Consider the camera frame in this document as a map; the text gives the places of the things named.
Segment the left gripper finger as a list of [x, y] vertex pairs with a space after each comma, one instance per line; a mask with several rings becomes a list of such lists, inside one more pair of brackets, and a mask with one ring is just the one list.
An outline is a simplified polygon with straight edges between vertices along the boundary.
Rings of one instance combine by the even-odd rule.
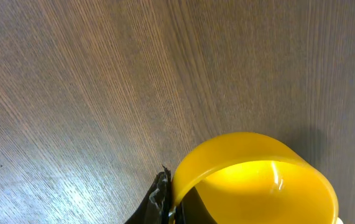
[[171, 172], [159, 172], [137, 210], [125, 224], [168, 224], [172, 204]]

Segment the yellow measuring scoop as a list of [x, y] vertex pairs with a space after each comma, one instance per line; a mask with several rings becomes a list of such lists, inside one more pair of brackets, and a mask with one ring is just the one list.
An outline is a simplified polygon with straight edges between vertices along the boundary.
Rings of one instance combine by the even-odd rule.
[[340, 222], [327, 178], [257, 133], [224, 134], [194, 148], [173, 175], [172, 197], [184, 223]]

